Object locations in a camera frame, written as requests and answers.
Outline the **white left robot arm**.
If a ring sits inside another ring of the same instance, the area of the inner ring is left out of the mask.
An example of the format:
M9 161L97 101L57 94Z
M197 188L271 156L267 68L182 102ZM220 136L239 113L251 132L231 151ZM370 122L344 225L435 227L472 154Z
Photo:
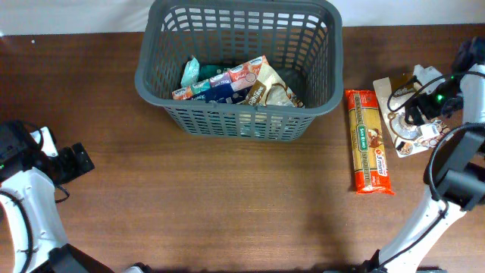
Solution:
M1 206L14 247L15 272L109 272L69 243L56 190L94 164L81 143L57 149L48 127L28 131L22 121L1 125Z

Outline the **light blue tissue pack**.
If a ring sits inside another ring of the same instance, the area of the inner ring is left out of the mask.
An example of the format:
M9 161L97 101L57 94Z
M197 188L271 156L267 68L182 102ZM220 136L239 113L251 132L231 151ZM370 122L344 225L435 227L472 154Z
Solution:
M192 56L185 65L183 76L180 81L182 87L188 87L198 82L200 72L199 61Z

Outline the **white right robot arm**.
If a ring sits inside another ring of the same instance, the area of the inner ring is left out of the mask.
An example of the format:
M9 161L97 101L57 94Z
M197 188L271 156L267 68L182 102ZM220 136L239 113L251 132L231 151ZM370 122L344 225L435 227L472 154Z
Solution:
M362 272L417 272L443 233L484 203L484 40L462 43L450 74L416 66L371 90L345 93L359 193L389 193L382 135L399 157L431 150L424 197L399 234L360 266Z

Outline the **colourful Kleenex tissue multipack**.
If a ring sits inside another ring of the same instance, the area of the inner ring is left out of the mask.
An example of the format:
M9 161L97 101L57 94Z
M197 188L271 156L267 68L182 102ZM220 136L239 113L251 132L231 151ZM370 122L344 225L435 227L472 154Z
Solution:
M241 104L254 85L265 55L240 64L208 80L182 87L172 92L174 100L193 100L226 104Z

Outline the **Pantree pouch white contents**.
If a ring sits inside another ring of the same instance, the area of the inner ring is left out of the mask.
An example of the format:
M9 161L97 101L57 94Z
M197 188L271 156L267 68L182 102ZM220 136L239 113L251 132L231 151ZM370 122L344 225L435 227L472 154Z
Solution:
M269 64L261 65L257 79L249 90L243 104L250 106L305 107L303 102Z

